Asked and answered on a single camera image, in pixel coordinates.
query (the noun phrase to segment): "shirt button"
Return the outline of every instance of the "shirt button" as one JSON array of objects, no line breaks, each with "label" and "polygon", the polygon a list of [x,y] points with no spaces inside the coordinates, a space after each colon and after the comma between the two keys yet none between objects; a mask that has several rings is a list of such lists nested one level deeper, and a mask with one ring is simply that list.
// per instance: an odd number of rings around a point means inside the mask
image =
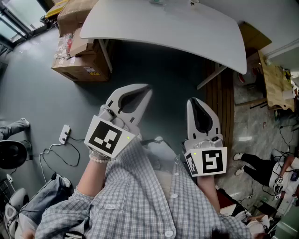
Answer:
[{"label": "shirt button", "polygon": [[165,236],[166,237],[171,237],[173,235],[173,231],[166,231]]}]

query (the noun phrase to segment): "plaid shirt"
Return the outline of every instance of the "plaid shirt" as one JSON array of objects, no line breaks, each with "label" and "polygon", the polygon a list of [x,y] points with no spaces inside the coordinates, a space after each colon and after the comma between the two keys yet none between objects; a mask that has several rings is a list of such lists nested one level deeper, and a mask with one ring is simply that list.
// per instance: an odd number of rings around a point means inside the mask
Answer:
[{"label": "plaid shirt", "polygon": [[173,167],[168,204],[136,139],[108,164],[105,187],[97,196],[75,190],[69,200],[48,208],[35,238],[63,238],[68,231],[87,239],[210,238],[213,229],[228,232],[231,239],[251,238],[245,224],[216,213],[181,161]]}]

